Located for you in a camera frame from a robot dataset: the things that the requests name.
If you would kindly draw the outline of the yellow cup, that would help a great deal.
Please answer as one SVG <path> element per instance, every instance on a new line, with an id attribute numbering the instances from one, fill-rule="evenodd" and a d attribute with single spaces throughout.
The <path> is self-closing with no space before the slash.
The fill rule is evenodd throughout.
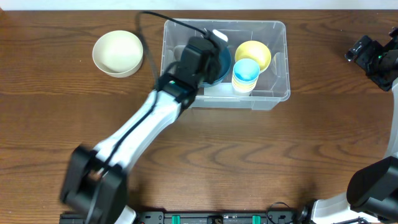
<path id="1" fill-rule="evenodd" d="M 232 84 L 236 87 L 236 88 L 240 88 L 240 89 L 252 89 L 256 86 L 258 78 L 250 80 L 250 81 L 243 81 L 238 79 L 236 76 L 232 77 Z"/>
<path id="2" fill-rule="evenodd" d="M 232 86 L 236 86 L 238 88 L 242 88 L 242 89 L 248 89 L 248 88 L 252 88 L 252 87 L 256 87 L 256 82 L 251 83 L 251 84 L 242 84 L 242 83 L 236 83 L 236 82 L 232 82 Z"/>

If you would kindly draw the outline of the dark blue bowl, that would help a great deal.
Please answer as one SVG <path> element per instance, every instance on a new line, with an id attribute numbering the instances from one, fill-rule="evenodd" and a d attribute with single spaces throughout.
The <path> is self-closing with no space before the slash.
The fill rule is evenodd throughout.
<path id="1" fill-rule="evenodd" d="M 213 87 L 215 85 L 220 84 L 224 78 L 228 75 L 230 71 L 230 66 L 231 66 L 231 53 L 228 48 L 225 48 L 220 54 L 219 54 L 219 61 L 221 64 L 221 69 L 218 75 L 218 78 L 213 82 L 213 83 L 207 83 L 203 82 L 201 84 L 202 88 L 209 88 Z"/>

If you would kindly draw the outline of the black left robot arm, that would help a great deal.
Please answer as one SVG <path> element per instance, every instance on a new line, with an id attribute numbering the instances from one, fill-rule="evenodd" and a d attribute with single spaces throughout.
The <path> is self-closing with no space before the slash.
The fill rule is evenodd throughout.
<path id="1" fill-rule="evenodd" d="M 157 135 L 195 101 L 202 83 L 220 73 L 226 37 L 191 37 L 180 61 L 156 80 L 145 103 L 119 130 L 92 150 L 78 146 L 69 161 L 60 201 L 83 216 L 85 223 L 132 223 L 127 178 Z"/>

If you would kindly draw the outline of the light blue plastic cup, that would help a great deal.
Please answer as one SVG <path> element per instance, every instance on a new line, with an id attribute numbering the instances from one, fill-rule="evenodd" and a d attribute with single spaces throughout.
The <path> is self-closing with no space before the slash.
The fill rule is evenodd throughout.
<path id="1" fill-rule="evenodd" d="M 238 60 L 233 67 L 233 76 L 243 81 L 250 81 L 259 77 L 259 64 L 250 58 Z"/>

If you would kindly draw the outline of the cream white plastic cup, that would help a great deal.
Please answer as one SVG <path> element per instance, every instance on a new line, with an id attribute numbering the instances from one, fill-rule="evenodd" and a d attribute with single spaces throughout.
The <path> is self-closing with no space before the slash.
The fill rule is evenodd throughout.
<path id="1" fill-rule="evenodd" d="M 254 87 L 248 88 L 248 89 L 242 89 L 242 88 L 233 86 L 233 94 L 238 95 L 238 96 L 249 96 L 252 93 L 253 89 L 254 89 Z"/>

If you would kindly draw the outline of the clear plastic storage container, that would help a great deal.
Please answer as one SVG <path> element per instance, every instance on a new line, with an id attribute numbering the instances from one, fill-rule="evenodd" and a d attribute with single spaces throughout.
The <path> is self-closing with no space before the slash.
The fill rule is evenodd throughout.
<path id="1" fill-rule="evenodd" d="M 271 110 L 290 97 L 285 25 L 280 21 L 181 19 L 166 21 L 161 68 L 179 61 L 189 38 L 199 29 L 219 31 L 228 38 L 221 54 L 222 69 L 213 84 L 203 83 L 196 108 Z"/>

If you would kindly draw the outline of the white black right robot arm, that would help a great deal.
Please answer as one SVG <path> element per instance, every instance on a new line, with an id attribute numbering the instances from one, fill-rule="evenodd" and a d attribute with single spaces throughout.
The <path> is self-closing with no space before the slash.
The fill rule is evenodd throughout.
<path id="1" fill-rule="evenodd" d="M 345 58 L 354 62 L 381 90 L 397 99 L 397 31 L 386 45 L 368 36 L 360 38 Z M 357 171 L 347 191 L 316 200 L 298 215 L 300 223 L 397 223 L 397 108 L 382 160 Z"/>

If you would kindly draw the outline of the yellow small bowl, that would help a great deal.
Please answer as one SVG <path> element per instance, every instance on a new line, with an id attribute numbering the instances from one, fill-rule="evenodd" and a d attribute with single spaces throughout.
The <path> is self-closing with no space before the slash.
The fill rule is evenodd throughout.
<path id="1" fill-rule="evenodd" d="M 249 40 L 240 44 L 234 55 L 235 62 L 244 58 L 257 62 L 260 73 L 262 73 L 270 65 L 272 56 L 271 51 L 265 44 L 256 40 Z"/>

